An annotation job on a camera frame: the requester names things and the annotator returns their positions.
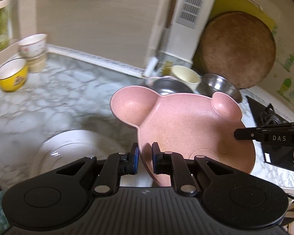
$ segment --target black induction cooktop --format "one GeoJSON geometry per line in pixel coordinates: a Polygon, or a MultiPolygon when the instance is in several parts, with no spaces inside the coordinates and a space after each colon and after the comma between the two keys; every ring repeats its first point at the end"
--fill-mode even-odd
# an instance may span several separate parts
{"type": "MultiPolygon", "coordinates": [[[[246,96],[246,98],[248,100],[248,104],[249,104],[251,113],[253,115],[254,121],[256,123],[256,126],[258,127],[263,126],[264,124],[260,117],[261,117],[261,114],[264,114],[264,112],[268,110],[267,107],[248,96],[246,96]]],[[[273,109],[272,110],[270,109],[270,111],[273,112],[274,116],[276,116],[277,118],[276,121],[278,122],[275,122],[275,123],[287,122],[284,118],[277,115],[273,109]]],[[[263,152],[266,163],[294,171],[294,157],[293,157],[294,148],[293,147],[280,147],[280,146],[270,146],[270,145],[263,145],[263,144],[261,146],[262,146],[262,152],[263,152]]]]}

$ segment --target round wooden cutting board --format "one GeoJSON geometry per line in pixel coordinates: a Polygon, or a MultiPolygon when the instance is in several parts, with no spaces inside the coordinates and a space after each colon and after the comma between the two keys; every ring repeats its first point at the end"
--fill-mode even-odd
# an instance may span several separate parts
{"type": "Polygon", "coordinates": [[[269,28],[258,18],[241,11],[212,20],[200,42],[207,73],[220,75],[238,89],[259,83],[270,72],[276,46],[269,28]]]}

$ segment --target yellow cutting board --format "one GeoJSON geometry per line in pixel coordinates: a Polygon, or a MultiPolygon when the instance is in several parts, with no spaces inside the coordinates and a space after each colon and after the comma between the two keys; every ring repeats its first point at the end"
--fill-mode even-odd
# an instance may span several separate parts
{"type": "MultiPolygon", "coordinates": [[[[275,32],[277,31],[275,21],[260,10],[258,5],[249,0],[215,0],[208,22],[229,11],[243,11],[249,13],[263,21],[269,27],[273,35],[275,35],[275,32]]],[[[199,48],[197,48],[194,54],[193,68],[199,73],[204,73],[203,67],[201,66],[199,48]]]]}

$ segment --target white plate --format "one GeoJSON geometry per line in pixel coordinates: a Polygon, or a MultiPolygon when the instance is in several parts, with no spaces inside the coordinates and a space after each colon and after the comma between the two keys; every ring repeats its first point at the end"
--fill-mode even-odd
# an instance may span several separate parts
{"type": "MultiPolygon", "coordinates": [[[[45,172],[69,164],[86,155],[95,155],[103,160],[108,155],[125,151],[114,140],[87,130],[73,130],[60,133],[47,140],[34,157],[29,176],[35,177],[45,172]]],[[[121,178],[121,186],[148,187],[152,180],[140,165],[139,174],[126,175],[121,178]]]]}

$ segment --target yellow bowl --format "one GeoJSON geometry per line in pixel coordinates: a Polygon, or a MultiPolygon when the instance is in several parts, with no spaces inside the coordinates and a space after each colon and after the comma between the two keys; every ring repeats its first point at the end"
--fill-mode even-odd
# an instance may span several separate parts
{"type": "Polygon", "coordinates": [[[7,92],[14,92],[24,85],[28,75],[27,60],[16,58],[0,67],[0,87],[7,92]]]}

